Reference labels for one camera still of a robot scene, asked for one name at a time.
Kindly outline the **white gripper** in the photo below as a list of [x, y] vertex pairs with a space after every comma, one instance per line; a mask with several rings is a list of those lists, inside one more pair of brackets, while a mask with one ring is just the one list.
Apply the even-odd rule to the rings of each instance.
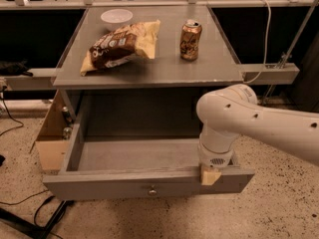
[[199, 135], [198, 157], [200, 182], [202, 185], [213, 185], [221, 176], [218, 168], [227, 167], [233, 157], [232, 144], [239, 137], [238, 133], [216, 130], [204, 125]]

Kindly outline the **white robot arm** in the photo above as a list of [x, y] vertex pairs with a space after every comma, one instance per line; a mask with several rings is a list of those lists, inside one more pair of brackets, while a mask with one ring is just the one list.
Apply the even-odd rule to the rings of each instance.
[[198, 157], [200, 182], [205, 186], [220, 178], [240, 135], [319, 165], [318, 114], [262, 107], [254, 90], [244, 84], [203, 95], [196, 113], [202, 122]]

